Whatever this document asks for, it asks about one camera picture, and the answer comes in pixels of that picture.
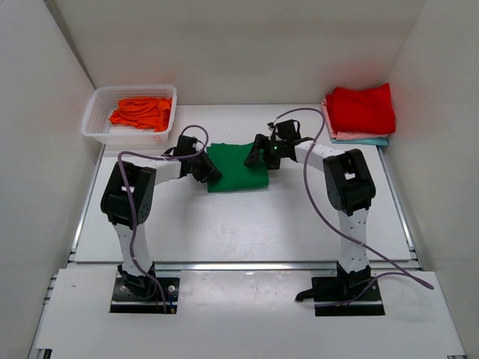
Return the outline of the green t shirt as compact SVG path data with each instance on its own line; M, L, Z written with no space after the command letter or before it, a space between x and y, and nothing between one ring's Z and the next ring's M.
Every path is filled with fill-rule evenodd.
M264 163L258 162L252 167L244 165L252 147L253 143L213 143L207 148L212 163L222 174L221 179L207 185L209 193L252 191L269 185L269 174Z

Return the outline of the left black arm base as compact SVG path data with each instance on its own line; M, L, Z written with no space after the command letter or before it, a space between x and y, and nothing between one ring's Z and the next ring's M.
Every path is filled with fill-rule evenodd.
M158 289L149 277L135 277L127 274L122 265L118 266L112 290L110 313L165 314L177 313L180 294L179 277L157 277L162 287Z

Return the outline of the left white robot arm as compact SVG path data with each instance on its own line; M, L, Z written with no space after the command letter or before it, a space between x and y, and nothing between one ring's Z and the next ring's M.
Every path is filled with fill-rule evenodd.
M123 262L118 271L124 286L141 300L163 296L147 247L145 222L148 219L156 185L188 175L200 183L215 183L222 173L197 138L181 135L175 147L154 157L122 151L107 182L100 209L112 224Z

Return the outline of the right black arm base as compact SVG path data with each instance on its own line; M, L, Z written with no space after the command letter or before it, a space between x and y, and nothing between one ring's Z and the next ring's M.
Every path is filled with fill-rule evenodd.
M317 317L384 316L385 309L379 285L366 269L346 273L337 264L334 277L312 277L311 288L299 292L295 302L314 301Z

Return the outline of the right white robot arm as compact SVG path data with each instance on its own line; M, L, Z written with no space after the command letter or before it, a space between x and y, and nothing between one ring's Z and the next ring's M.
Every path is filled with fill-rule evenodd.
M336 276L329 278L324 287L314 284L309 291L298 294L296 300L323 293L330 299L353 299L371 280L365 247L366 222L376 188L364 156L360 150L335 150L313 138L303 138L297 120L271 123L269 127L271 135L255 135L244 165L252 168L263 163L268 170L278 170L282 159L291 159L303 165L303 171L321 171L327 197L339 219L341 244Z

